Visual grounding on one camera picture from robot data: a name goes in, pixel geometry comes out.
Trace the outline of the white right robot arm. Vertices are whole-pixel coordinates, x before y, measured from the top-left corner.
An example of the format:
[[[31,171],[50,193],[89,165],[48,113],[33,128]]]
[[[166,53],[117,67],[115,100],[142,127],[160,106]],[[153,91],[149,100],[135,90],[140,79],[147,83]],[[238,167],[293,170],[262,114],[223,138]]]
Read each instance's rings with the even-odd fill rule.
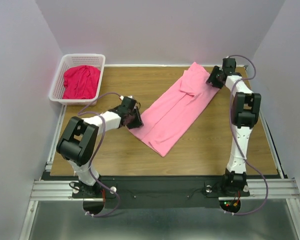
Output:
[[[259,120],[262,97],[245,83],[247,80],[236,72],[235,55],[222,59],[222,66],[214,66],[206,83],[216,89],[230,90],[229,126],[232,144],[220,190],[225,195],[247,192],[247,151],[251,133]]]

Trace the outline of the light pink t shirt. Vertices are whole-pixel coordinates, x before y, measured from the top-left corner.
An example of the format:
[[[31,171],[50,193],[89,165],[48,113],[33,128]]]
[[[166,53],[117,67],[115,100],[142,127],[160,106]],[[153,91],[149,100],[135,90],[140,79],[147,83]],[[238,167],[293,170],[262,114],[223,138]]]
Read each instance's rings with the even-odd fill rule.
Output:
[[[165,157],[219,91],[206,83],[210,74],[194,62],[141,114],[143,126],[130,132]]]

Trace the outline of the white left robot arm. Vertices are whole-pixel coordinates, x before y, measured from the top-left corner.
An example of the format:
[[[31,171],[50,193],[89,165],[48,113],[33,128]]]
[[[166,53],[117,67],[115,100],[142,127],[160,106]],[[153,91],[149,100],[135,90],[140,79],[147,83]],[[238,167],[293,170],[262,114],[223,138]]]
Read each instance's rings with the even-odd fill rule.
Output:
[[[100,135],[102,142],[109,130],[143,126],[140,103],[132,96],[120,96],[120,100],[120,105],[93,117],[72,117],[57,143],[56,152],[68,161],[78,176],[78,182],[70,184],[75,194],[96,197],[101,193],[100,174],[92,166],[101,147],[100,143],[96,145],[97,137]]]

